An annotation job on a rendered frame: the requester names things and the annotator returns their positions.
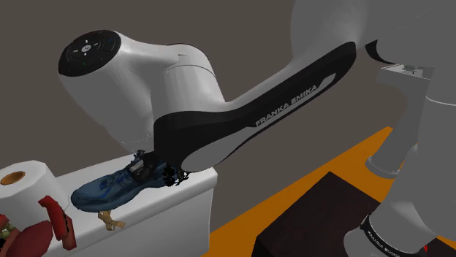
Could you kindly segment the blue sports shoe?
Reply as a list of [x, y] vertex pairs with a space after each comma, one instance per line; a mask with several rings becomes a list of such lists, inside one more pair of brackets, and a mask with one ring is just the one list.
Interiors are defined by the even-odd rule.
[[147, 175], [144, 161], [136, 159], [121, 170], [80, 186], [70, 199], [74, 207], [84, 212], [114, 210], [146, 188], [160, 188], [154, 187]]

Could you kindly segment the small tan figure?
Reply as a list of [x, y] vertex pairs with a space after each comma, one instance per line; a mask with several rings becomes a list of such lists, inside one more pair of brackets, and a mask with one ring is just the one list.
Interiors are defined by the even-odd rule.
[[116, 228], [123, 229], [126, 224], [122, 221], [113, 220], [110, 214], [111, 214], [110, 210], [101, 211], [101, 212], [98, 212], [97, 216], [98, 216], [98, 219], [100, 219], [101, 221], [104, 222], [106, 229], [108, 231], [115, 231]]

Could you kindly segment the red toy figure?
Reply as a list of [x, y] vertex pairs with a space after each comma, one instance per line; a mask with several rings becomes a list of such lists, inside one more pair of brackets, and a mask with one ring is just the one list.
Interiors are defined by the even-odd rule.
[[0, 237], [0, 257], [43, 257], [53, 238], [61, 241], [65, 250], [77, 247], [72, 219], [58, 202], [45, 196], [38, 203], [46, 209], [49, 219], [23, 230], [14, 228], [6, 239]]

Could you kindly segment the white toilet paper roll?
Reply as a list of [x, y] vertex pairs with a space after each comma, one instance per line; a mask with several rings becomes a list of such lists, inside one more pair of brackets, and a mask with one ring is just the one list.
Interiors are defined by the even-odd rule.
[[0, 169], [0, 214], [18, 229], [47, 220], [47, 210], [39, 200], [50, 196], [60, 207], [69, 206], [69, 197], [56, 177], [41, 161], [24, 161]]

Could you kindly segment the dark robot stand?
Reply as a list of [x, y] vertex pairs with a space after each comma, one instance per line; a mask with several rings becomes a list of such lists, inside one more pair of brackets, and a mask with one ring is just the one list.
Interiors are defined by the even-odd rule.
[[436, 238], [453, 233], [420, 199], [426, 190], [403, 172], [378, 202], [328, 172], [256, 238], [251, 257], [456, 257]]

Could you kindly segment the grey pedestal sink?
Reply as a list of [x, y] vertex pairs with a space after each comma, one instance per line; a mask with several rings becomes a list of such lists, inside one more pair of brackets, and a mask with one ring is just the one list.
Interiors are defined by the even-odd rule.
[[376, 77], [378, 83], [398, 89], [406, 98], [406, 108], [379, 149], [365, 162], [372, 173], [386, 179], [397, 176], [410, 149], [417, 143], [422, 107], [433, 67], [395, 64], [384, 67]]

